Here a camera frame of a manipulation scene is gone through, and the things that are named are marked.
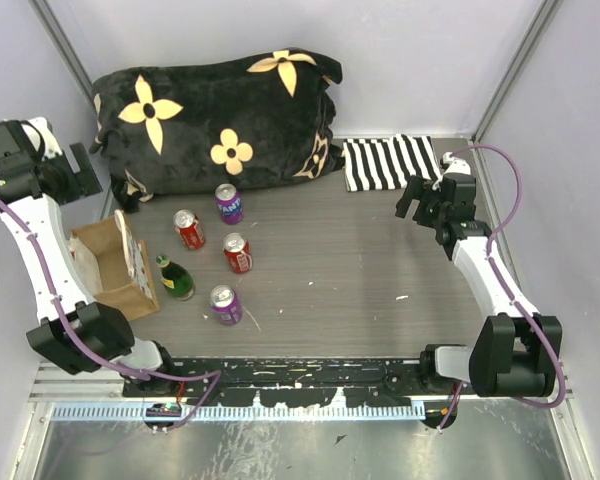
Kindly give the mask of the brown canvas tote bag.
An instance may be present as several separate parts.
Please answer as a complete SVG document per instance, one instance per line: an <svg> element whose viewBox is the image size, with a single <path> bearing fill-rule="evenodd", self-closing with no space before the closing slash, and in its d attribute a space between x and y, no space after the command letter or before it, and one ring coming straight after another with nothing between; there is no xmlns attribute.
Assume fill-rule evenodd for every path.
<svg viewBox="0 0 600 480"><path fill-rule="evenodd" d="M71 231L69 251L86 290L129 321L160 309L144 241L125 213Z"/></svg>

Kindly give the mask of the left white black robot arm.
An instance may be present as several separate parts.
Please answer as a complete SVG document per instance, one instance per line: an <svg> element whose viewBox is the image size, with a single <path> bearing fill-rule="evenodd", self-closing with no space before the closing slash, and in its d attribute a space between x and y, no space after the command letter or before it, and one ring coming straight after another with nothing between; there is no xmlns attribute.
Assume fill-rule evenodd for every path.
<svg viewBox="0 0 600 480"><path fill-rule="evenodd" d="M0 121L0 219L15 240L35 296L31 348L71 375L116 371L148 395L168 396L180 372L157 342L134 336L116 306L96 299L80 277L61 208L102 190L86 149L70 165L44 117Z"/></svg>

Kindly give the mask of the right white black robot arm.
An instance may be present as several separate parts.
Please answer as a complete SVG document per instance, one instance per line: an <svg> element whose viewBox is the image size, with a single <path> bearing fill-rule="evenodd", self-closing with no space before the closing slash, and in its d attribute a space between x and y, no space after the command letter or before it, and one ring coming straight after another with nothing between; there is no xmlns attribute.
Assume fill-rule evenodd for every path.
<svg viewBox="0 0 600 480"><path fill-rule="evenodd" d="M396 205L406 216L435 231L436 242L462 273L485 321L475 344L426 346L418 379L439 394L453 381L468 383L480 397L548 397L558 378L562 327L541 314L506 270L489 225L476 219L476 180L448 173L437 182L412 177Z"/></svg>

